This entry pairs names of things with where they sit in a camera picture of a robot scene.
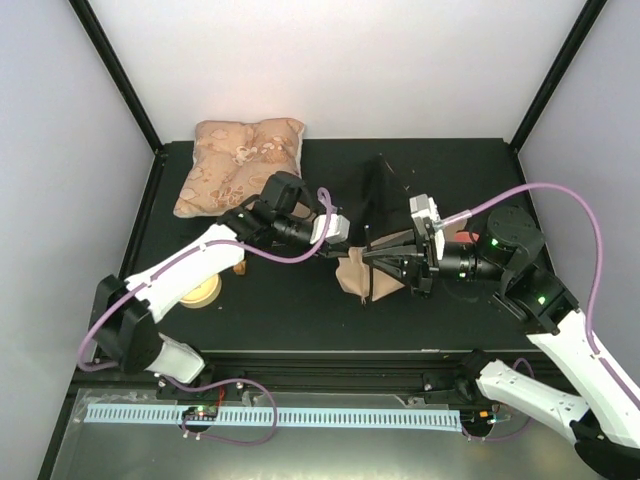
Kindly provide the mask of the beige fabric pet tent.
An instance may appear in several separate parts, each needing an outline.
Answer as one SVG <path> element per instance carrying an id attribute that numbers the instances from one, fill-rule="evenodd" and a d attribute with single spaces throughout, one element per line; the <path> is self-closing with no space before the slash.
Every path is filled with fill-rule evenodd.
<path id="1" fill-rule="evenodd" d="M 336 269 L 342 290 L 367 305 L 407 288 L 362 259 L 365 248 L 373 242 L 414 228 L 408 189 L 391 164 L 377 155 L 356 165 L 339 177 L 334 194 L 340 213 L 351 222 L 346 241 L 349 256 L 339 258 Z"/>

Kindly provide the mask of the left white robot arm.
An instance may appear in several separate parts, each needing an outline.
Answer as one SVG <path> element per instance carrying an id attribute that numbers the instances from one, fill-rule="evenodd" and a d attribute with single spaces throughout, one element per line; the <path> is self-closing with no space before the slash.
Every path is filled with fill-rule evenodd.
<path id="1" fill-rule="evenodd" d="M 108 359 L 101 364 L 79 360 L 79 368 L 151 372 L 178 381 L 193 399 L 207 397 L 215 384 L 213 372 L 196 349 L 159 331 L 164 316 L 207 280 L 239 265 L 248 253 L 297 264 L 345 242 L 349 228 L 327 189 L 312 195 L 294 174 L 270 175 L 260 193 L 219 215 L 169 258 L 126 279 L 109 275 L 98 283 L 90 327 L 78 352 L 83 354 L 95 342 Z"/>

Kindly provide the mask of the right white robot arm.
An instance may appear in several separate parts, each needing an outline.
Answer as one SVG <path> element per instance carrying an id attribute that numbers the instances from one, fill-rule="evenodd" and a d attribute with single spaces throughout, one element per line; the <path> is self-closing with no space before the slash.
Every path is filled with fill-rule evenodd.
<path id="1" fill-rule="evenodd" d="M 517 372 L 476 349 L 454 379 L 457 396 L 483 397 L 516 408 L 572 444 L 606 479 L 639 476 L 638 387 L 595 336 L 575 296 L 535 261 L 545 240 L 533 218 L 516 207 L 493 210 L 474 243 L 445 241 L 432 207 L 413 208 L 414 226 L 375 246 L 366 265 L 426 296 L 438 279 L 498 282 L 490 301 L 560 369 L 568 394 Z"/>

